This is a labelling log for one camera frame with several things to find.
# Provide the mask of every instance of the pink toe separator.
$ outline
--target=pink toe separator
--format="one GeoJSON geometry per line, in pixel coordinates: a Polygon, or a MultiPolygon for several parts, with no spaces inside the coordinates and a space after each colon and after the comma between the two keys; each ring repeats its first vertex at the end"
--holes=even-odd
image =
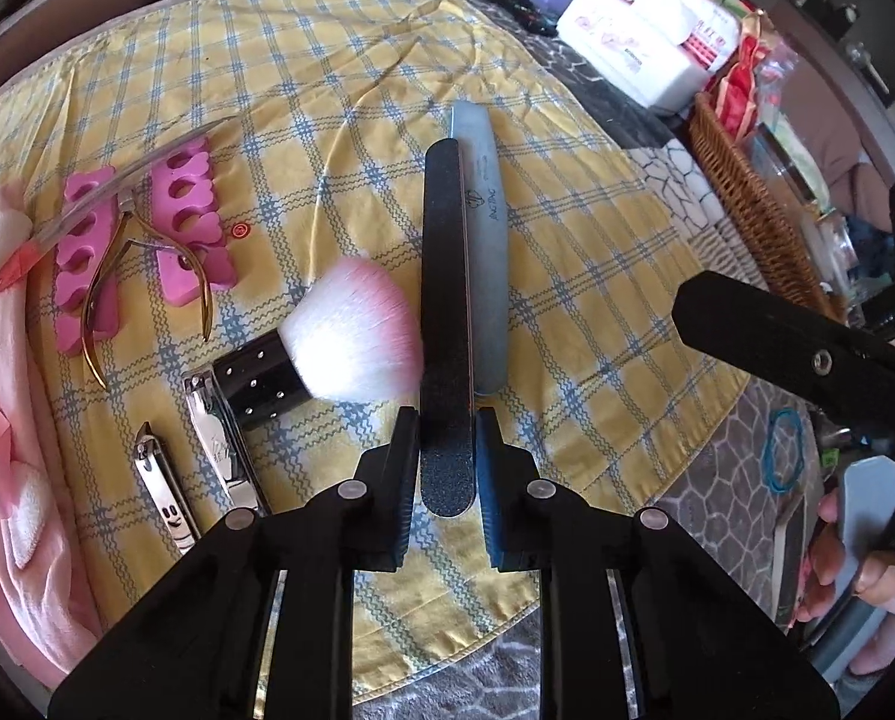
{"type": "MultiPolygon", "coordinates": [[[[74,202],[86,192],[115,175],[113,167],[78,172],[65,181],[65,202],[74,202]]],[[[74,230],[61,239],[55,261],[54,303],[61,310],[54,322],[58,351],[73,355],[81,351],[81,304],[94,273],[101,265],[104,250],[115,234],[118,203],[115,198],[95,208],[74,230]]],[[[118,285],[109,278],[101,287],[94,315],[94,339],[103,341],[118,333],[118,285]]]]}
{"type": "MultiPolygon", "coordinates": [[[[208,139],[181,146],[151,170],[151,223],[158,232],[191,248],[201,260],[211,290],[230,290],[238,283],[217,215],[208,139]]],[[[198,279],[181,258],[158,252],[164,299],[182,306],[198,296],[198,279]]]]}

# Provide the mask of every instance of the red packaging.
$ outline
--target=red packaging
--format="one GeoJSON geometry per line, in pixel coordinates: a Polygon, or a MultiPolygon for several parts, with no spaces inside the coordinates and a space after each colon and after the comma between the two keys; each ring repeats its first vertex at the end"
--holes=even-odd
{"type": "Polygon", "coordinates": [[[741,21],[737,61],[718,81],[714,96],[714,112],[736,143],[758,123],[755,69],[779,40],[763,11],[750,13],[741,21]]]}

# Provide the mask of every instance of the metal screw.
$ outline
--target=metal screw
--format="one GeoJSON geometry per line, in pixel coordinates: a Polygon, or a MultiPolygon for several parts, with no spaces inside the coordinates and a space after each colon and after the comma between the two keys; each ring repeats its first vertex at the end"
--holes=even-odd
{"type": "Polygon", "coordinates": [[[826,349],[820,349],[814,352],[814,357],[811,358],[810,364],[818,376],[827,376],[834,367],[834,360],[830,357],[830,352],[826,349]]]}
{"type": "Polygon", "coordinates": [[[337,488],[337,494],[346,501],[356,500],[365,495],[367,491],[368,486],[360,479],[349,479],[347,482],[340,483],[337,488]]]}
{"type": "Polygon", "coordinates": [[[554,483],[546,479],[535,479],[527,483],[527,494],[532,498],[552,498],[557,491],[554,483]]]}
{"type": "Polygon", "coordinates": [[[235,509],[224,518],[224,524],[233,531],[243,531],[253,522],[254,512],[250,509],[235,509]]]}
{"type": "Polygon", "coordinates": [[[660,509],[645,509],[641,512],[641,525],[652,531],[665,530],[668,522],[670,520],[667,518],[667,514],[660,509]]]}

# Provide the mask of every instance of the blue rubber band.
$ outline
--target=blue rubber band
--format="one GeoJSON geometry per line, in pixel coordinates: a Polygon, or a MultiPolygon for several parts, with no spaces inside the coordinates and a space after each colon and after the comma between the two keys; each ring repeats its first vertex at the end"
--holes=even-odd
{"type": "Polygon", "coordinates": [[[761,473],[768,490],[775,495],[784,495],[794,490],[801,474],[804,473],[804,425],[801,425],[801,415],[796,409],[779,409],[771,412],[767,422],[767,440],[764,442],[764,451],[761,452],[761,473]],[[793,425],[798,440],[798,461],[794,464],[794,471],[790,479],[781,482],[777,480],[777,471],[774,469],[774,430],[780,420],[787,418],[793,425]]]}

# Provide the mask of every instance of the human hand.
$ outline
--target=human hand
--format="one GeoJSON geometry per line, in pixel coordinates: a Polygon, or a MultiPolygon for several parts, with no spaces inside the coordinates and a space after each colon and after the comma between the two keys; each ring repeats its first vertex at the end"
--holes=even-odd
{"type": "MultiPolygon", "coordinates": [[[[844,544],[837,538],[837,490],[821,499],[818,515],[827,525],[809,549],[812,570],[796,614],[800,622],[830,611],[834,580],[844,565],[844,544]]],[[[854,594],[888,612],[878,632],[851,661],[851,671],[862,676],[881,671],[895,659],[895,552],[871,552],[866,557],[854,577],[854,594]]]]}

